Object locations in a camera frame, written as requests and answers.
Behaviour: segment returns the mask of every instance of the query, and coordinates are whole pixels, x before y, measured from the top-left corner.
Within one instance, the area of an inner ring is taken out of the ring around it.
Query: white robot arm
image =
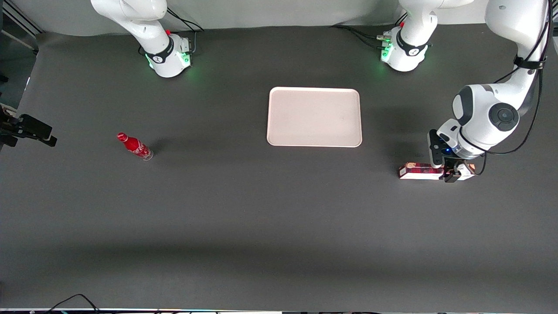
[[[515,67],[505,83],[468,85],[455,96],[455,119],[449,119],[428,135],[433,167],[447,166],[448,160],[455,163],[474,159],[516,129],[522,115],[519,109],[533,81],[537,76],[542,79],[552,29],[551,11],[547,0],[488,2],[485,14],[488,27],[517,44]]]
[[[174,77],[190,66],[188,39],[168,34],[158,22],[167,12],[166,0],[91,0],[91,4],[137,39],[158,75]]]
[[[407,11],[403,28],[396,26],[378,39],[386,40],[380,60],[401,72],[414,70],[424,60],[427,43],[438,25],[435,9],[464,6],[473,0],[399,0]]]

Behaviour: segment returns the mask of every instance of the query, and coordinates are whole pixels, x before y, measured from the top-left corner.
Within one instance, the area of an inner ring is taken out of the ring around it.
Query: white backdrop
[[[98,15],[89,0],[12,0],[42,29],[66,35],[123,34],[124,29]],[[167,0],[183,18],[204,28],[262,26],[326,26],[339,22],[378,25],[395,20],[397,0]],[[488,0],[439,10],[440,23],[484,23]],[[171,30],[185,26],[168,15],[161,21]]]

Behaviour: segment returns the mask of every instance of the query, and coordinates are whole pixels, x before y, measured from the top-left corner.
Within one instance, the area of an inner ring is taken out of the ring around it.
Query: gray table surface
[[[527,145],[444,184],[396,169],[428,161],[425,134],[462,86],[512,68],[515,45],[484,25],[439,27],[412,73],[326,27],[199,34],[172,79],[131,36],[40,41],[20,113],[59,141],[0,154],[2,307],[85,293],[99,307],[558,312],[554,51]],[[269,145],[275,86],[356,89],[362,145]],[[155,157],[125,151],[122,131]]]

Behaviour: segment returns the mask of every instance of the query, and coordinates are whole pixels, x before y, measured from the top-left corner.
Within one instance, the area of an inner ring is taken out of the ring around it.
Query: green led light
[[[391,49],[393,48],[393,44],[391,42],[388,42],[387,47],[384,47],[384,49],[382,50],[382,56],[381,56],[381,60],[383,62],[388,62],[389,57],[391,56]]]
[[[146,58],[147,61],[149,62],[149,67],[153,69],[153,64],[151,64],[151,60],[149,59],[149,57],[147,56],[147,54],[145,54],[145,58]]]

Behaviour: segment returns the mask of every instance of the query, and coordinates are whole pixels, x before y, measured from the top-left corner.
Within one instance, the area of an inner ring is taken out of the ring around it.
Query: coca-cola bottle
[[[117,138],[119,141],[124,143],[127,150],[132,152],[132,154],[141,157],[143,160],[150,160],[153,157],[153,152],[137,138],[130,137],[124,133],[119,133]]]

